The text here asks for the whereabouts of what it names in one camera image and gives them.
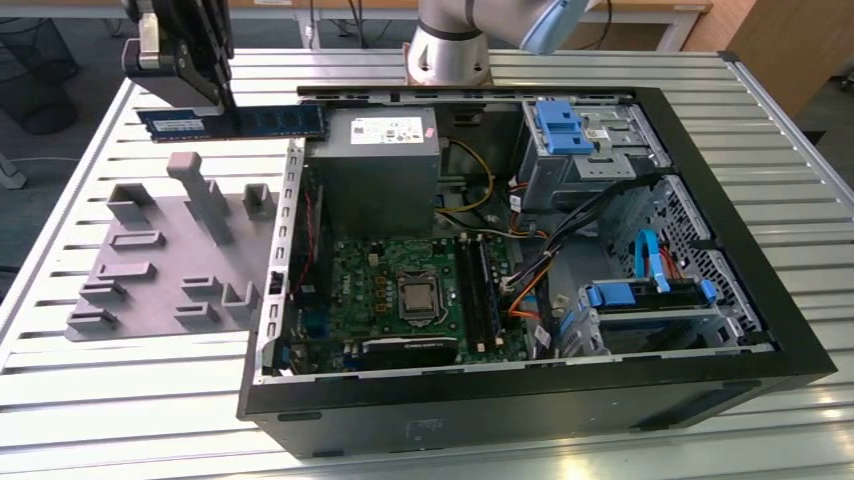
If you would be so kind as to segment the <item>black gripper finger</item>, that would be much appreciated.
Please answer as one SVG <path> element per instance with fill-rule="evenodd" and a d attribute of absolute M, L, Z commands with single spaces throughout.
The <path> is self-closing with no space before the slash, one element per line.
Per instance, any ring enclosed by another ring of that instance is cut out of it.
<path fill-rule="evenodd" d="M 159 19 L 171 69 L 166 92 L 171 106 L 189 108 L 218 135 L 235 133 L 231 90 L 234 38 L 226 1 L 162 1 Z"/>

